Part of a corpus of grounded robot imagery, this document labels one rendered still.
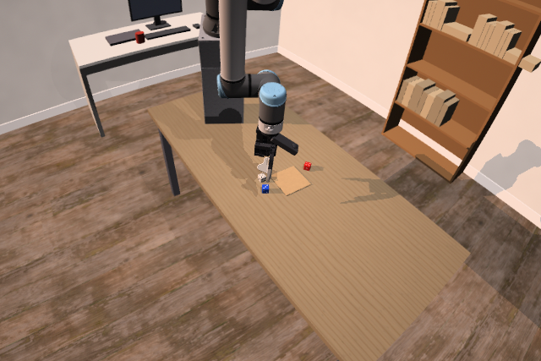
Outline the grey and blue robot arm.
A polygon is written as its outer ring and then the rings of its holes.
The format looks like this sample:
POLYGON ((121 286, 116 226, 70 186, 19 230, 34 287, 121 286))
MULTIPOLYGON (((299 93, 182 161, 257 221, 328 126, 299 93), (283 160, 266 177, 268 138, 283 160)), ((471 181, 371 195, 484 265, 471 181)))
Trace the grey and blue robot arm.
POLYGON ((279 133, 270 141, 295 156, 298 144, 280 134, 287 99, 285 87, 271 70, 260 71, 261 75, 244 72, 247 10, 280 10, 283 2, 205 0, 203 30, 208 36, 220 38, 221 73, 217 75, 220 98, 259 98, 259 130, 265 134, 279 133))

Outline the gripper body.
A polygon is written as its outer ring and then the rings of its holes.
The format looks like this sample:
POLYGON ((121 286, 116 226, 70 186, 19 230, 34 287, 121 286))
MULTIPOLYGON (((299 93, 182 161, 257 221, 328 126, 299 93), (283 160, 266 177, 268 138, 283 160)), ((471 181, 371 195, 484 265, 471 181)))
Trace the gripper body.
POLYGON ((271 138, 277 136, 278 134, 265 134, 259 130, 259 125, 256 129, 256 141, 254 145, 254 155, 255 156, 269 156, 272 151, 275 152, 274 156, 276 156, 276 148, 277 145, 271 142, 271 138), (266 136, 265 136, 266 135, 266 136))

